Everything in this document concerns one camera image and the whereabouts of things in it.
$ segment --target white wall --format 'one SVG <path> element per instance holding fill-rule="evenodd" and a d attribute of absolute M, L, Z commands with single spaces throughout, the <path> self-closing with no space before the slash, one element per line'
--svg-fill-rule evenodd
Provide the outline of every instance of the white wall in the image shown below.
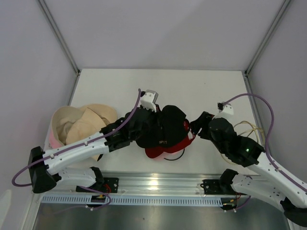
<path fill-rule="evenodd" d="M 255 93 L 275 111 L 272 155 L 307 181 L 307 1 L 293 1 L 288 13 L 250 76 Z M 264 125 L 270 113 L 262 103 Z"/>
<path fill-rule="evenodd" d="M 79 68 L 245 70 L 283 0 L 46 0 Z"/>
<path fill-rule="evenodd" d="M 49 120 L 68 102 L 74 72 L 34 0 L 0 1 L 0 195 L 12 190 L 3 230 L 19 229 L 31 188 L 11 184 L 44 144 Z M 29 183 L 28 172 L 18 180 Z"/>

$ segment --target beige cap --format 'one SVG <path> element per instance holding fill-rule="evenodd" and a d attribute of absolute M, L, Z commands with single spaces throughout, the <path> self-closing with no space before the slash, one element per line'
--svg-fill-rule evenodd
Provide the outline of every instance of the beige cap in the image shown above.
<path fill-rule="evenodd" d="M 117 120 L 117 112 L 104 104 L 89 104 L 81 108 L 65 106 L 51 119 L 49 142 L 56 149 L 82 140 Z"/>

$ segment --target robotic arm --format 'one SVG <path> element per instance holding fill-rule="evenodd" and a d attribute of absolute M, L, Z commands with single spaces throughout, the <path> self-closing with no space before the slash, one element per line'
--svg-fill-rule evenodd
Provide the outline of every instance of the robotic arm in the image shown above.
<path fill-rule="evenodd" d="M 31 150 L 29 168 L 34 193 L 42 193 L 57 184 L 84 186 L 100 190 L 104 179 L 98 168 L 88 170 L 68 168 L 69 165 L 97 154 L 108 154 L 128 146 L 132 141 L 148 132 L 159 122 L 155 104 L 158 94 L 147 90 L 142 92 L 141 106 L 122 129 L 114 132 L 125 122 L 130 113 L 100 132 L 59 149 L 42 151 L 40 147 Z M 276 169 L 265 154 L 265 149 L 254 140 L 238 136 L 227 119 L 233 116 L 231 105 L 218 104 L 220 112 L 212 115 L 203 112 L 190 123 L 191 131 L 200 138 L 210 140 L 217 149 L 232 162 L 247 167 L 267 178 L 270 184 L 251 180 L 248 176 L 227 169 L 220 178 L 220 186 L 227 193 L 235 191 L 263 200 L 279 210 L 294 223 L 307 227 L 307 185 L 288 172 L 273 159 Z"/>

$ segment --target white table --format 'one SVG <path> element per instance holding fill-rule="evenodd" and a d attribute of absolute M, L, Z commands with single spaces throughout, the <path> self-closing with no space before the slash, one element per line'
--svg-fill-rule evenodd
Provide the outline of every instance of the white table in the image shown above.
<path fill-rule="evenodd" d="M 100 103 L 114 107 L 118 117 L 131 111 L 138 88 L 159 93 L 157 104 L 163 108 L 178 106 L 189 121 L 197 119 L 203 111 L 216 114 L 217 103 L 226 101 L 246 88 L 240 71 L 157 70 L 157 69 L 83 69 L 73 95 L 71 106 Z M 255 123 L 248 97 L 233 101 L 234 125 L 242 120 Z M 237 132 L 250 129 L 240 125 Z M 149 159 L 136 143 L 104 155 L 99 162 L 86 159 L 75 167 L 99 167 L 102 171 L 140 173 L 199 173 L 222 174 L 234 169 L 243 174 L 255 174 L 238 165 L 225 162 L 214 145 L 200 138 L 186 148 L 178 161 Z"/>

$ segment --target black cable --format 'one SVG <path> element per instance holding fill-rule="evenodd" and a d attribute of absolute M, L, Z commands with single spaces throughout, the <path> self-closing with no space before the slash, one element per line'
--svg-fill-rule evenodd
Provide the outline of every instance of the black cable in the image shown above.
<path fill-rule="evenodd" d="M 185 150 L 186 150 L 186 149 L 183 149 L 182 154 L 181 154 L 178 158 L 176 158 L 176 159 L 167 159 L 167 158 L 165 158 L 165 160 L 167 160 L 167 161 L 176 161 L 176 160 L 179 160 L 179 159 L 183 156 Z"/>

